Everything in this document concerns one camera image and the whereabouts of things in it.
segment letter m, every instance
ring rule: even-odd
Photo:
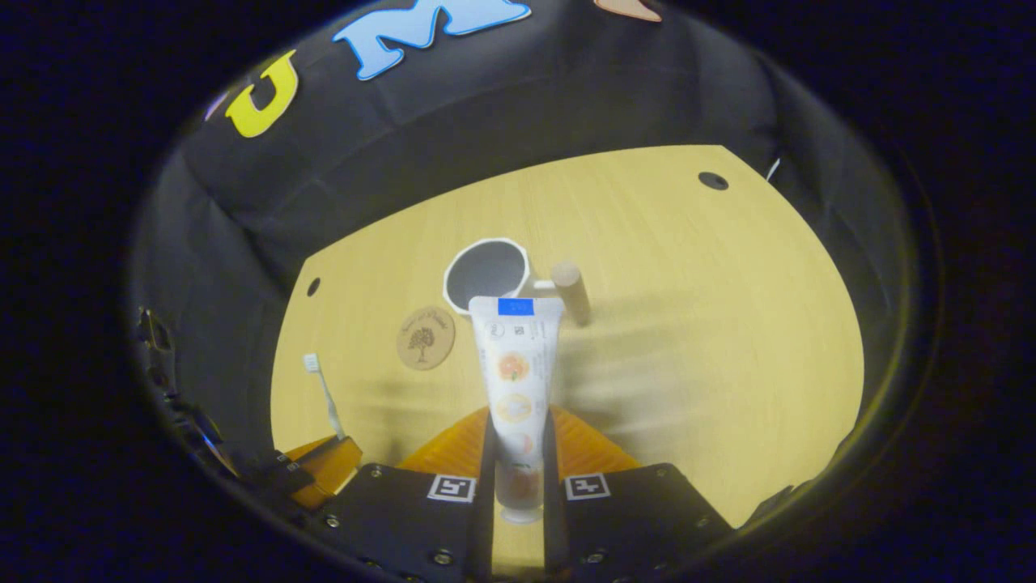
[[[416,0],[408,10],[376,10],[338,31],[333,41],[346,40],[359,59],[356,78],[367,81],[403,60],[402,49],[388,49],[383,38],[418,49],[427,49],[435,39],[439,10],[450,20],[442,31],[460,36],[521,20],[533,10],[509,0]]]

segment white toothpaste tube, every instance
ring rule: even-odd
[[[503,518],[535,522],[543,504],[543,430],[565,304],[557,298],[476,297],[468,304],[499,442]]]

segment white mug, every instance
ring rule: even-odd
[[[528,298],[554,290],[554,282],[538,279],[525,247],[507,237],[482,238],[457,253],[442,275],[442,298],[464,318],[476,296]]]

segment wooden cylinder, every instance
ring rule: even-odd
[[[562,261],[550,269],[550,279],[572,320],[579,326],[589,323],[589,298],[579,267],[572,261]]]

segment table surface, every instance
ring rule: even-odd
[[[704,185],[702,171],[729,187]],[[396,334],[418,309],[450,310],[443,269],[492,236],[524,245],[540,273],[566,259],[582,270],[593,322],[563,321],[552,403],[641,464],[674,464],[731,526],[814,477],[852,430],[863,349],[832,259],[790,204],[728,150],[678,145],[494,176],[311,256],[274,363],[276,447],[330,434],[319,381],[303,367],[311,352],[364,463],[397,464],[483,407],[468,321],[454,315],[453,351],[426,372],[403,366]],[[497,518],[494,571],[541,567],[542,528]]]

